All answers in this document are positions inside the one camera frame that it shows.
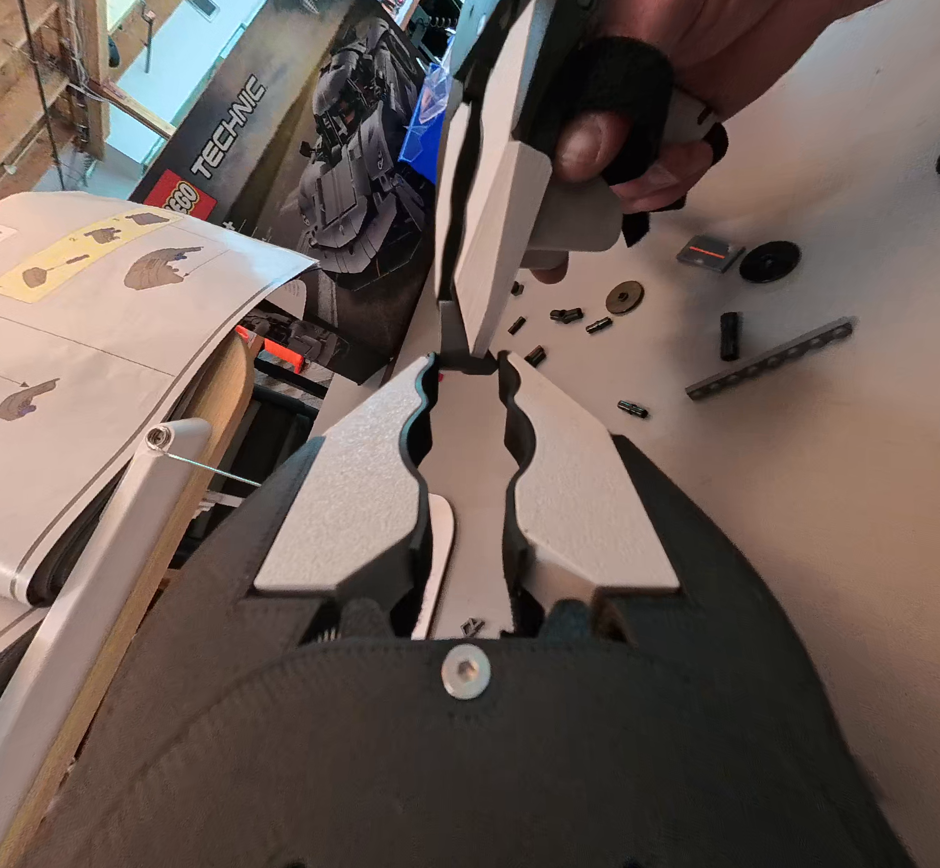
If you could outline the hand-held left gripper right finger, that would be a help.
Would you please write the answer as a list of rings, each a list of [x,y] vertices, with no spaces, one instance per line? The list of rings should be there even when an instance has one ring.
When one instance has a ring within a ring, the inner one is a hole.
[[[610,595],[671,595],[680,581],[614,435],[523,357],[503,351],[503,573],[515,632],[534,635],[562,602],[589,613]]]

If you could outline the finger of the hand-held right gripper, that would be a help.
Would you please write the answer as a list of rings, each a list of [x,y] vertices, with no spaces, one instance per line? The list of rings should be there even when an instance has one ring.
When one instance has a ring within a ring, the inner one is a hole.
[[[511,26],[481,106],[480,154],[455,271],[456,298],[475,358],[491,347],[552,172],[546,153],[511,135],[536,4],[531,0]]]
[[[450,245],[448,233],[454,214],[453,189],[470,119],[469,105],[450,101],[439,147],[433,233],[433,294],[439,317],[441,356],[448,356],[460,347],[460,337],[455,332],[460,326],[460,312],[454,302],[451,280],[455,253],[460,249],[460,243]]]

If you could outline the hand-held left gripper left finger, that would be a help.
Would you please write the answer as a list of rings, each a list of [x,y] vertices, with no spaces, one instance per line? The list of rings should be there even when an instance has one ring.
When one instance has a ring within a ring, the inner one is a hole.
[[[314,441],[314,455],[254,580],[257,592],[366,598],[401,635],[432,614],[429,490],[440,357],[418,357]]]

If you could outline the dark car set box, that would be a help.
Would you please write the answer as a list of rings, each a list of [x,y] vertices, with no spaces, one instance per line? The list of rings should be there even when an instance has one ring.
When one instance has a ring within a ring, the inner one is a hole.
[[[311,259],[243,324],[362,384],[431,268],[435,186],[405,156],[426,71],[376,0],[267,0],[131,199]]]

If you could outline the long grey lego beam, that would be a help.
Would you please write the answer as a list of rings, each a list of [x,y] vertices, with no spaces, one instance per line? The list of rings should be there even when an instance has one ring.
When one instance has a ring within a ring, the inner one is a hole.
[[[774,346],[747,360],[740,360],[726,371],[718,372],[685,388],[692,402],[702,402],[755,381],[829,345],[848,340],[854,334],[857,317],[843,316],[809,332]]]

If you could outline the black round lego disc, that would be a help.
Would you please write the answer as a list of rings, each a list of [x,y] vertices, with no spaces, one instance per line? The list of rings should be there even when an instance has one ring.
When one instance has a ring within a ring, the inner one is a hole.
[[[802,259],[802,250],[789,240],[772,240],[748,251],[739,264],[739,275],[751,284],[779,282],[792,274]]]

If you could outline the lego instruction booklet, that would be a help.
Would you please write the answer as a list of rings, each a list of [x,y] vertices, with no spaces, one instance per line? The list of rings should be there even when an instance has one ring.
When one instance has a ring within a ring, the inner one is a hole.
[[[40,604],[54,545],[263,298],[315,262],[81,192],[1,205],[2,596]]]

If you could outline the blue plastic bin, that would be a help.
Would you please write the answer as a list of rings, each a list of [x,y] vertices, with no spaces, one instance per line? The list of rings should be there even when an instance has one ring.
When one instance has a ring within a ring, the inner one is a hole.
[[[439,148],[452,77],[445,65],[432,64],[399,151],[399,162],[436,184]]]

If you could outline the dark tile with red stripe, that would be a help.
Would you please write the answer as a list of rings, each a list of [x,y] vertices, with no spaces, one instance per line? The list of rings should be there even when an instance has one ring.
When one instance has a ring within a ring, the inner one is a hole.
[[[676,255],[676,261],[717,274],[727,273],[746,252],[746,247],[710,235],[695,235]]]

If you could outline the wooden frame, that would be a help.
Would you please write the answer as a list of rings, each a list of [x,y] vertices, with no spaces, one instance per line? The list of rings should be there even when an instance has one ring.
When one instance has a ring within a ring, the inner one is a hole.
[[[144,20],[149,52],[156,16]],[[53,170],[55,188],[83,181],[103,159],[110,110],[159,137],[172,126],[115,82],[128,47],[118,45],[116,0],[1,0],[2,196],[30,191]]]

